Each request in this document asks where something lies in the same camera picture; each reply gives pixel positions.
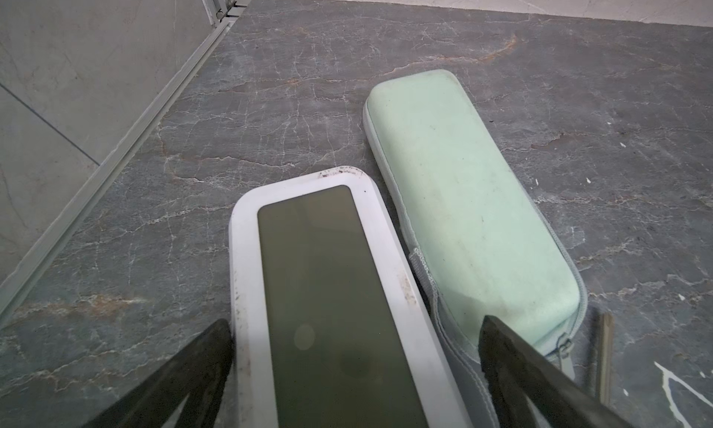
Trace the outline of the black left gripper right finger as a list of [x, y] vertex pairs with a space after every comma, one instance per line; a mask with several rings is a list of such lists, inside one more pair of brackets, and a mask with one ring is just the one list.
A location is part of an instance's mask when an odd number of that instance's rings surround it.
[[630, 427], [494, 316], [484, 317], [478, 352], [501, 427]]

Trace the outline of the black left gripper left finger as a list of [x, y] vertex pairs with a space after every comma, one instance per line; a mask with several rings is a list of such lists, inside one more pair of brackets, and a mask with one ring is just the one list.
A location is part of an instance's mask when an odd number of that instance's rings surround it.
[[233, 348], [230, 325], [221, 318], [85, 426], [162, 427], [181, 408], [177, 427], [213, 427]]

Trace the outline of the black screwdriver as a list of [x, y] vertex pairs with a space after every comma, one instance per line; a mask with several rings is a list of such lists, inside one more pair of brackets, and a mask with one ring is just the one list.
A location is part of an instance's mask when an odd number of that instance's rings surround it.
[[611, 313], [603, 313], [599, 318], [597, 373], [595, 394], [605, 406], [610, 403], [612, 358], [614, 348], [615, 319]]

